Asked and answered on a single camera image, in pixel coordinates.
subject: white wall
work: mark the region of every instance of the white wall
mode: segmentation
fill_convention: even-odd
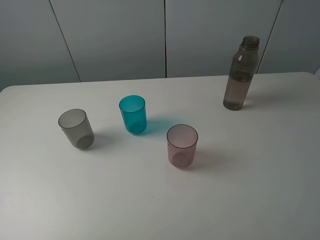
[[[168,77],[228,75],[246,35],[261,58],[281,0],[166,0]]]
[[[0,33],[0,91],[79,82],[48,0],[1,0]]]
[[[166,76],[164,0],[51,0],[82,82]]]
[[[320,80],[320,68],[318,69],[318,71],[316,71],[314,75]]]
[[[285,0],[258,73],[309,72],[320,68],[320,0]]]

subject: bottle cap opening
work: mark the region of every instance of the bottle cap opening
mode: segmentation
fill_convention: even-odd
[[[241,47],[247,50],[256,50],[259,47],[260,39],[257,36],[245,36]]]

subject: blue cup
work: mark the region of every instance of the blue cup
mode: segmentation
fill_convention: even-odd
[[[147,127],[146,101],[141,96],[130,95],[119,103],[124,126],[134,135],[142,133]]]

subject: cup rim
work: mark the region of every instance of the cup rim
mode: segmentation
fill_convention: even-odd
[[[61,126],[61,124],[60,124],[60,118],[61,118],[64,114],[66,114],[67,112],[70,112],[70,111],[73,111],[73,110],[80,110],[80,111],[84,112],[84,119],[83,119],[83,121],[80,122],[78,125],[72,126],[72,127],[64,127],[64,126]],[[86,113],[84,110],[82,110],[82,109],[80,109],[80,108],[73,108],[73,109],[70,109],[70,110],[68,110],[68,111],[65,111],[64,113],[61,114],[61,116],[60,116],[59,119],[58,119],[58,124],[59,124],[60,128],[62,128],[62,129],[73,129],[73,128],[76,128],[76,127],[78,127],[79,125],[81,125],[81,124],[86,120],[86,118],[87,118],[87,113]]]
[[[141,98],[141,99],[143,100],[143,106],[142,106],[141,108],[139,108],[138,110],[135,110],[135,111],[125,111],[125,110],[123,110],[123,109],[120,107],[120,104],[121,104],[121,102],[122,102],[124,99],[129,98],[129,97],[139,97],[139,98]],[[125,113],[135,113],[135,112],[138,112],[138,111],[140,111],[141,109],[143,109],[143,108],[145,107],[145,105],[146,105],[146,100],[145,100],[142,96],[139,96],[139,95],[128,95],[128,96],[125,96],[125,97],[122,98],[122,99],[120,100],[120,102],[119,102],[119,108],[120,108],[120,110],[121,110],[122,112],[125,112]]]
[[[188,127],[192,128],[192,129],[195,131],[195,133],[196,133],[196,140],[195,140],[194,144],[192,144],[191,146],[188,146],[188,147],[178,147],[178,146],[175,146],[174,144],[172,144],[172,143],[169,141],[169,139],[168,139],[168,134],[169,134],[170,130],[171,130],[172,128],[174,128],[174,127],[176,127],[176,126],[180,126],[180,125],[188,126]],[[168,132],[166,133],[166,140],[167,140],[172,146],[174,146],[174,147],[177,148],[177,149],[189,149],[189,148],[191,148],[191,147],[193,147],[194,145],[197,144],[198,139],[199,139],[199,135],[198,135],[197,130],[195,130],[194,127],[192,127],[192,126],[190,126],[190,125],[188,125],[188,124],[177,124],[177,125],[174,125],[174,126],[170,127],[169,130],[168,130]]]

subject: plastic cup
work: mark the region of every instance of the plastic cup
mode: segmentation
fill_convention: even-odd
[[[58,124],[70,143],[77,149],[86,149],[95,140],[87,114],[81,109],[66,111],[59,117]]]
[[[146,101],[141,96],[130,95],[119,103],[125,129],[134,135],[142,133],[147,127]]]
[[[171,127],[166,134],[169,162],[177,168],[189,167],[195,158],[197,131],[185,124]]]

